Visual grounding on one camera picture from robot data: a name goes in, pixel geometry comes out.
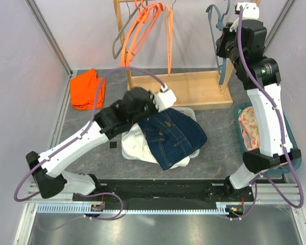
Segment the blue-grey hanger of denim skirt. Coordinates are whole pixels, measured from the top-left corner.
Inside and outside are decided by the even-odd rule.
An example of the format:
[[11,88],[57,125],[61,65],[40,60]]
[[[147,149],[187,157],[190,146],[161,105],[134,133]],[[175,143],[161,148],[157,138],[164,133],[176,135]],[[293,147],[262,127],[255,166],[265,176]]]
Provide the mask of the blue-grey hanger of denim skirt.
[[[216,60],[216,64],[217,64],[217,71],[220,75],[219,85],[223,85],[224,80],[225,80],[226,58],[222,58],[222,62],[219,62],[219,56],[217,56],[218,41],[215,39],[214,29],[218,29],[219,31],[222,32],[222,30],[224,28],[223,20],[224,20],[224,17],[227,16],[228,13],[229,13],[230,4],[231,4],[231,1],[227,1],[227,8],[226,8],[226,11],[223,14],[221,14],[219,8],[215,4],[209,5],[206,9],[206,13],[208,14],[208,22],[209,22],[211,37],[212,37],[212,41],[213,41],[213,48],[214,48],[215,60]],[[215,25],[213,25],[213,22],[212,22],[213,10],[215,10],[215,12],[217,14],[217,22],[216,22]]]

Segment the dark blue denim skirt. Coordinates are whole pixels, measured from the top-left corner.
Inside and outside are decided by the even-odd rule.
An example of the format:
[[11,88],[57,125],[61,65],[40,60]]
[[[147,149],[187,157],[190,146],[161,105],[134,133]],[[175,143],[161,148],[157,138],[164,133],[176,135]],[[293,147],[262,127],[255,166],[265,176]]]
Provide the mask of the dark blue denim skirt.
[[138,126],[162,170],[170,169],[207,142],[201,126],[173,108],[138,121]]

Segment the white pleated skirt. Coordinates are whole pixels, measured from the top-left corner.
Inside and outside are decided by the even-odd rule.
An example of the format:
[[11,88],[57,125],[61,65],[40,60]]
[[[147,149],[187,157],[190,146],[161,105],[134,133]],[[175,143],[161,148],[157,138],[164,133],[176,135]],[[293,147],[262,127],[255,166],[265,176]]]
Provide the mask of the white pleated skirt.
[[193,145],[170,121],[165,125],[142,121],[122,137],[125,153],[136,160],[158,164],[162,170],[188,165]]

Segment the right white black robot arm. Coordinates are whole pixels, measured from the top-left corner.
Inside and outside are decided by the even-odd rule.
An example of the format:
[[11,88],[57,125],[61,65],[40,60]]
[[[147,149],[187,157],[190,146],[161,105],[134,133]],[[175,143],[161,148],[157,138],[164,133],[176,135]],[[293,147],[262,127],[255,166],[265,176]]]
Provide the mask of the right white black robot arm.
[[281,104],[278,63],[264,55],[267,29],[259,20],[228,22],[216,41],[216,55],[232,62],[236,76],[252,103],[259,128],[260,145],[243,153],[243,164],[227,177],[224,197],[235,201],[258,175],[301,158],[285,125]]

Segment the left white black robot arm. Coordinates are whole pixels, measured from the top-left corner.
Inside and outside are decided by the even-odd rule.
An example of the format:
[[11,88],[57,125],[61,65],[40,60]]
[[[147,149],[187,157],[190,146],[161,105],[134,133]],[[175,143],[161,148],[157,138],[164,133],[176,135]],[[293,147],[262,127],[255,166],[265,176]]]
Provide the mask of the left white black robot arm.
[[127,91],[123,98],[101,109],[75,134],[56,147],[26,159],[42,198],[49,199],[61,192],[85,195],[96,201],[102,189],[93,175],[77,175],[66,168],[91,149],[127,131],[138,120],[157,113],[155,95],[141,87]]

